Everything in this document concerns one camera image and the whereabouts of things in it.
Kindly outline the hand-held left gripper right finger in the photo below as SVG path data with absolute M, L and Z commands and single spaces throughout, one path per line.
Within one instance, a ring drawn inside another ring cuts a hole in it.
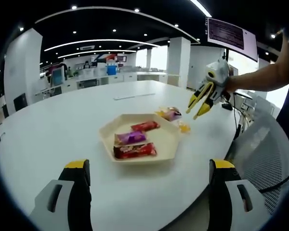
M 209 213 L 210 231 L 258 231 L 271 216 L 255 186 L 219 159 L 210 160 Z

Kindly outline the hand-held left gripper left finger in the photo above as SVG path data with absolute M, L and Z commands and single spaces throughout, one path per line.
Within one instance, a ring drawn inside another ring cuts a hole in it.
M 72 161 L 36 196 L 30 220 L 40 231 L 91 231 L 90 162 Z

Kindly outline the person's right hand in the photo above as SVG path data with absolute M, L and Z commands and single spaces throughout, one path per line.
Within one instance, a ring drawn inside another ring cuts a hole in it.
M 240 76 L 230 76 L 227 79 L 224 90 L 228 93 L 234 93 L 236 90 L 241 87 L 241 79 Z

